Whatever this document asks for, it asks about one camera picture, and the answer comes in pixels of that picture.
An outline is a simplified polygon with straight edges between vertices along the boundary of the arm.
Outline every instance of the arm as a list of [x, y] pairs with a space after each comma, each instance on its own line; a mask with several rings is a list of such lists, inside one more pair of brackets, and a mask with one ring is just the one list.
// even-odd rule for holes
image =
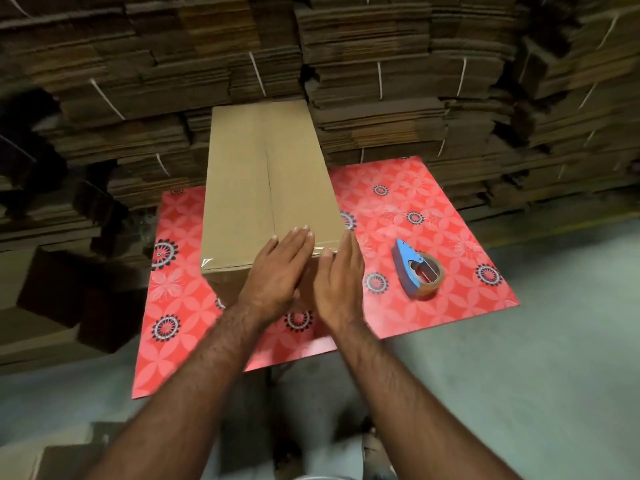
[[218, 434], [225, 394], [264, 329], [288, 309], [314, 248], [313, 233], [274, 236], [238, 297], [185, 363], [142, 408], [86, 480], [196, 480]]
[[362, 313], [364, 261], [352, 232], [332, 260], [323, 250], [314, 283], [320, 316], [332, 331], [399, 478], [517, 479], [368, 328]]

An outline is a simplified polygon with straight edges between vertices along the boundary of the red patterned tablecloth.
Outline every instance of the red patterned tablecloth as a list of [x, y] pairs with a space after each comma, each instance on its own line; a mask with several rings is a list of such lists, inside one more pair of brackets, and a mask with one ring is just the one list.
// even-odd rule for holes
[[[420, 158], [336, 168], [330, 177], [345, 225], [364, 255], [364, 311], [380, 338], [518, 305]], [[163, 195], [134, 399], [155, 392], [222, 313], [200, 274], [204, 195], [204, 187]], [[432, 299], [414, 301], [402, 290], [391, 256], [396, 238], [444, 266], [446, 277]], [[267, 329], [246, 370], [334, 349], [316, 317], [288, 315]]]

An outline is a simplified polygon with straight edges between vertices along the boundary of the flattened cardboard box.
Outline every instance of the flattened cardboard box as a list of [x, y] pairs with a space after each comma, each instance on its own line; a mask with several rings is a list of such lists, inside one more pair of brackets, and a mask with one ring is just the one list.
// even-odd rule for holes
[[304, 225], [316, 235], [316, 249], [294, 311], [315, 309], [317, 256], [326, 246], [336, 250], [344, 232], [307, 104], [214, 107], [200, 259], [222, 303], [236, 302], [271, 236]]

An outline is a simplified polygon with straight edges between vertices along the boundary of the forearm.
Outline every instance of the forearm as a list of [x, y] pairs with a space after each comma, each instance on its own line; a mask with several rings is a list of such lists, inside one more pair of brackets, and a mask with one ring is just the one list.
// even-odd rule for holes
[[218, 434], [225, 393], [261, 333], [251, 309], [228, 309], [127, 425], [88, 480], [199, 479]]
[[462, 425], [363, 321], [334, 334], [402, 480], [517, 479]]

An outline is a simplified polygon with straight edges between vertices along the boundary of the person's right arm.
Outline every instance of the person's right arm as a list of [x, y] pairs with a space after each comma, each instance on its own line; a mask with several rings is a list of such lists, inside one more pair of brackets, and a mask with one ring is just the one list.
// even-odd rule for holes
[[401, 480], [518, 479], [383, 347], [364, 322], [364, 261], [347, 231], [335, 260], [323, 250], [314, 283], [320, 317], [371, 409]]

